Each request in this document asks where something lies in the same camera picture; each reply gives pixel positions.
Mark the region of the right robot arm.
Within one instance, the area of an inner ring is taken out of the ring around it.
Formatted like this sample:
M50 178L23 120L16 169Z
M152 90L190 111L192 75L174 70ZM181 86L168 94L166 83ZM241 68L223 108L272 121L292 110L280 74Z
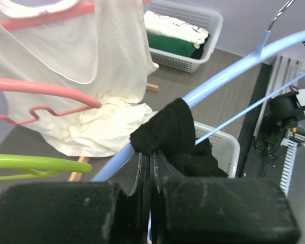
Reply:
M291 90L268 100L260 129L268 134L279 134L304 119L305 88Z

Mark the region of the light blue hanger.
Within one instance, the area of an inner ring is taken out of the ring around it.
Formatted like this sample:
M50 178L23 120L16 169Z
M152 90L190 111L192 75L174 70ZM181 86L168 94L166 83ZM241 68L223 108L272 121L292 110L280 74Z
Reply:
M266 43L274 23L292 5L292 3L293 1L287 1L276 13L254 52L230 65L218 74L212 76L203 84L185 95L183 100L187 103L187 105L190 108L194 107L218 88L227 84L232 79L241 75L250 68L274 56L282 50L289 48L290 46L304 42L305 30L283 37L268 45ZM129 160L133 152L134 149L132 145L127 144L101 168L101 170L92 178L92 181L102 182L108 180Z

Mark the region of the lime green hanger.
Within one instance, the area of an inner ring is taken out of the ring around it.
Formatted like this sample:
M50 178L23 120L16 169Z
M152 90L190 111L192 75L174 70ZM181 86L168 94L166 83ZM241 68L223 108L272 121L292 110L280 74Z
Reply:
M90 173L92 166L89 163L60 158L0 154L0 169L23 172L18 175L0 176L0 181L4 181L51 177L63 171Z

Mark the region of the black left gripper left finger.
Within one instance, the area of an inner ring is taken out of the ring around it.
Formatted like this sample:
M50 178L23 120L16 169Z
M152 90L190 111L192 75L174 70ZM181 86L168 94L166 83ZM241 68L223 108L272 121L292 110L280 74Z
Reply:
M0 194L0 243L146 243L149 158L108 182L33 182Z

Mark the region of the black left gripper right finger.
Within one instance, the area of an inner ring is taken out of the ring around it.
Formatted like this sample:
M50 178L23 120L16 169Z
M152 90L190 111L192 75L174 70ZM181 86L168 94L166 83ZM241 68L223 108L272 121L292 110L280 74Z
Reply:
M264 179L185 177L150 155L152 243L297 243L281 188Z

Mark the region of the white tank top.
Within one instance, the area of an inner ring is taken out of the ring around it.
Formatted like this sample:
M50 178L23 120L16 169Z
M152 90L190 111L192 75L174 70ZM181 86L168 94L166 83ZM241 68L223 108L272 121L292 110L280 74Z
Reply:
M0 1L0 21L68 10L95 11L28 28L0 25L0 83L7 119L67 156L108 157L129 142L151 108L142 102L151 58L142 1Z

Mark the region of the pink hanger with white top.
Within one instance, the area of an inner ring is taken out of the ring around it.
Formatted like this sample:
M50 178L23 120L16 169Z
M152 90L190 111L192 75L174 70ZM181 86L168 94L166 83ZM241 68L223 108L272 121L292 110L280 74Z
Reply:
M28 28L34 25L45 24L49 22L55 22L58 20L64 20L73 17L79 17L81 15L91 14L95 11L95 4L90 2L79 3L76 6L63 10L57 13L43 13L37 17L26 19L8 19L0 21L0 25L9 32Z

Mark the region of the black tank top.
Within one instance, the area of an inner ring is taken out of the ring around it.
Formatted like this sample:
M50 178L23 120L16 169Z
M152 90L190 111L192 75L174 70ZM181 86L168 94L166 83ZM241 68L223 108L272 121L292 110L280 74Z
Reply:
M212 155L209 139L196 142L194 120L187 103L177 98L130 135L135 151L161 151L181 174L189 177L228 177Z

